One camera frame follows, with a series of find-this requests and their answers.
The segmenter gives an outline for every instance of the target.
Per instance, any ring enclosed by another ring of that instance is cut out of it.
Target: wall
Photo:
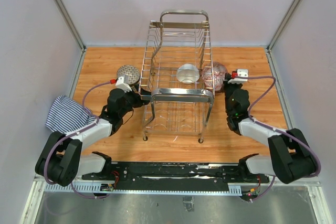
[[[0,0],[0,223],[18,223],[80,50],[53,0]]]
[[[209,13],[213,46],[269,43],[292,0],[63,0],[87,45],[144,45],[168,8]]]
[[[319,177],[336,220],[335,0],[303,0],[273,53],[295,126],[321,159]]]

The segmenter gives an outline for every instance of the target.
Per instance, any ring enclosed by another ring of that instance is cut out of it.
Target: wood surface
[[[263,48],[212,48],[213,60],[224,64],[231,72],[246,68],[250,76],[270,75],[269,64]],[[79,76],[74,99],[81,103],[83,95],[92,86],[116,77],[122,65],[134,65],[141,70],[144,48],[88,48]],[[250,80],[244,85],[250,102],[255,101],[271,84],[271,80]],[[114,86],[106,85],[93,90],[86,106],[99,115],[107,104]],[[258,120],[276,127],[286,128],[276,89],[273,88],[253,112]],[[226,124],[224,94],[217,94],[204,135],[198,143],[197,136],[150,135],[142,139],[143,108],[135,109],[134,116],[116,134],[98,141],[83,151],[105,153],[114,161],[137,162],[237,162],[240,158],[260,153],[269,155],[268,148],[257,141],[231,132]]]

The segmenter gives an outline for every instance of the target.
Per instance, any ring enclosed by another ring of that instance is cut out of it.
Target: dish rack
[[[203,15],[205,21],[164,22],[163,16],[168,14]],[[203,142],[215,96],[208,21],[203,10],[165,10],[160,22],[150,22],[139,83],[141,98],[150,100],[143,116],[145,141],[149,133],[171,133],[197,135],[198,142]],[[210,78],[199,77],[193,83],[178,81],[177,70],[186,63],[195,65],[200,75],[206,70]]]

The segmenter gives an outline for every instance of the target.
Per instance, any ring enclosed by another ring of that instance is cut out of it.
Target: white cup
[[[182,83],[194,83],[198,81],[199,75],[197,67],[189,63],[180,66],[176,72],[176,78]]]

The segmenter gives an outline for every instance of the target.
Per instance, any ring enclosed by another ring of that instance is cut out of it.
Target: striped cloth
[[[59,131],[61,133],[71,132],[92,123],[94,116],[89,116],[82,105],[73,99],[61,95],[52,104],[46,126],[51,131]]]

